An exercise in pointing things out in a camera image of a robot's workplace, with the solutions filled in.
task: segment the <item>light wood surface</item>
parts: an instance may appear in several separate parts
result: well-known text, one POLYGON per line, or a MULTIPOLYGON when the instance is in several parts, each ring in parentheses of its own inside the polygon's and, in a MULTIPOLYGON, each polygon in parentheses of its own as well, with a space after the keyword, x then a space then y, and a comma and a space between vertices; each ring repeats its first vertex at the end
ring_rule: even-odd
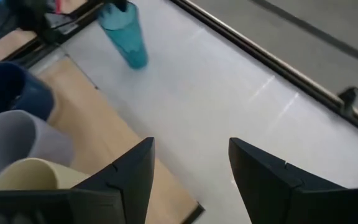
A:
MULTIPOLYGON (((61 0, 62 12, 71 13, 87 0, 61 0)), ((16 29, 0 39, 0 60, 15 52, 35 37, 35 33, 16 29)))
MULTIPOLYGON (((40 79, 57 98, 49 123, 74 140, 72 168, 94 174, 141 141, 69 58, 53 64, 40 79)), ((197 201, 156 159, 146 223, 179 224, 196 207, 197 201)))

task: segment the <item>white tabletop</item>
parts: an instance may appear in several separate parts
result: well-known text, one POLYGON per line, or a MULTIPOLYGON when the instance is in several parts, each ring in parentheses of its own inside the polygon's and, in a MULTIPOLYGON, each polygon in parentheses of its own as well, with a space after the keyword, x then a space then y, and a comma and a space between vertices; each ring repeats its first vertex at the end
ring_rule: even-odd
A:
POLYGON ((63 47, 205 207, 200 223, 250 223, 227 147, 239 137, 358 187, 358 129, 176 5, 134 1, 150 62, 131 70, 94 22, 63 47))

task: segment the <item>gray floor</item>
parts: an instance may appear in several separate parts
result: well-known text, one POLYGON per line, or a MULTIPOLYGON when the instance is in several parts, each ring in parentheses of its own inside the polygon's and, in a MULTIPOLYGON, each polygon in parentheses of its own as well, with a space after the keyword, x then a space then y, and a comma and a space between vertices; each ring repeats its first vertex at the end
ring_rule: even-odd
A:
MULTIPOLYGON (((349 85, 358 87, 357 59, 267 11, 255 2, 251 0, 193 0, 193 2, 329 91, 337 93, 349 85)), ((358 1, 270 2, 358 50, 358 1)))

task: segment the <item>navy blue cup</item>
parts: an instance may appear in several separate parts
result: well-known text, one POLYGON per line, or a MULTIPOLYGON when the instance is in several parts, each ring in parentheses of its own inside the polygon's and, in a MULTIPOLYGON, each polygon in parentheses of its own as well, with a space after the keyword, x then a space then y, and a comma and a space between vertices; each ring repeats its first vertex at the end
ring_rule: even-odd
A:
POLYGON ((53 106, 47 85, 14 63, 0 63, 0 113, 24 110, 46 121, 53 106))

